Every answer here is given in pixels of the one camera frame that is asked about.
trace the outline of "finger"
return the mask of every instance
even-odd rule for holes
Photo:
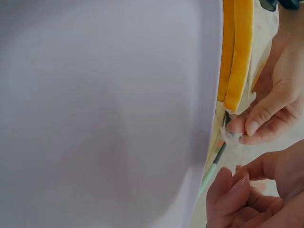
[[[252,181],[273,180],[275,178],[276,162],[282,153],[284,151],[264,153],[249,164],[242,166],[233,176],[233,183],[239,181],[246,174],[249,174]]]
[[[246,118],[249,115],[252,107],[249,107],[245,110],[241,115],[232,118],[230,122],[227,124],[228,131],[232,133],[243,133],[245,132],[245,122]]]
[[[291,95],[286,94],[286,91],[273,88],[267,97],[252,108],[245,122],[246,133],[249,136],[254,135],[259,127],[270,120],[274,114],[292,103],[294,101],[292,98]]]
[[[249,176],[247,175],[239,180],[226,195],[217,201],[214,209],[220,217],[235,213],[246,204],[249,195],[250,184]]]
[[[259,215],[255,216],[248,222],[245,222],[240,226],[240,228],[256,228],[259,225],[263,224],[265,221],[267,221],[271,217],[271,214],[269,212],[263,212]]]
[[[223,167],[219,170],[215,180],[211,184],[206,198],[206,208],[207,208],[207,219],[215,216],[217,212],[214,210],[217,201],[227,194],[232,187],[232,173],[231,171]]]
[[[244,207],[236,212],[236,217],[240,218],[240,222],[241,224],[243,224],[244,222],[247,222],[253,219],[254,217],[258,216],[259,214],[260,212],[258,212],[256,209],[252,207]]]
[[[234,219],[235,215],[226,215],[220,219],[214,218],[212,220],[208,220],[206,228],[226,228],[233,223]]]
[[[230,191],[220,198],[212,207],[212,214],[207,214],[207,228],[226,228],[235,219],[238,211],[250,194],[249,177],[246,176],[236,183]]]
[[[260,213],[270,210],[272,215],[275,215],[282,209],[284,202],[280,197],[264,196],[259,191],[257,191],[256,188],[251,187],[247,205],[254,208]]]
[[[276,215],[269,218],[258,228],[302,228],[304,227],[304,192],[289,204],[285,205]]]
[[[252,136],[244,134],[239,139],[240,143],[247,145],[255,145],[260,143],[266,143],[279,137],[293,125],[283,121],[280,118],[273,118],[265,126],[260,127]]]

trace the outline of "yellow foam strip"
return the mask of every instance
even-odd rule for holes
[[[218,101],[224,102],[228,89],[234,48],[234,0],[223,0],[224,29],[219,75]]]
[[[236,111],[247,81],[253,43],[254,0],[234,0],[235,43],[225,108]]]

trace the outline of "floor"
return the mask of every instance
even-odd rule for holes
[[[283,150],[301,139],[304,139],[304,118],[293,129],[273,142],[258,146],[241,146],[237,150],[232,146],[228,146],[221,157],[217,169],[219,170],[222,166],[226,166],[234,171],[236,165],[247,164],[265,152]],[[212,177],[211,182],[214,180],[218,170]],[[276,185],[272,181],[267,180],[255,183],[255,187],[258,187],[264,194],[277,195]],[[204,228],[206,226],[206,193],[208,188],[206,188],[197,202],[190,228]]]

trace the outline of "skin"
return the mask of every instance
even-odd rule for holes
[[[279,6],[278,34],[255,85],[251,108],[233,119],[228,129],[244,133],[243,144],[269,142],[292,128],[304,108],[304,4],[297,11]]]
[[[265,153],[231,171],[222,168],[207,193],[206,228],[304,227],[304,140]],[[264,196],[249,180],[276,181],[279,197]]]

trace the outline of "hand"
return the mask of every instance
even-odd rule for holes
[[[207,193],[206,228],[302,228],[304,141],[266,153],[232,176],[222,168]],[[276,181],[280,197],[263,196],[249,180]]]
[[[228,124],[231,132],[245,133],[240,139],[243,144],[272,141],[293,127],[302,115],[304,29],[303,21],[300,22],[301,30],[291,26],[291,22],[295,21],[295,13],[292,13],[280,11],[280,17],[285,20],[280,20],[270,56],[254,87],[256,100],[250,109]],[[304,7],[298,13],[303,17]]]

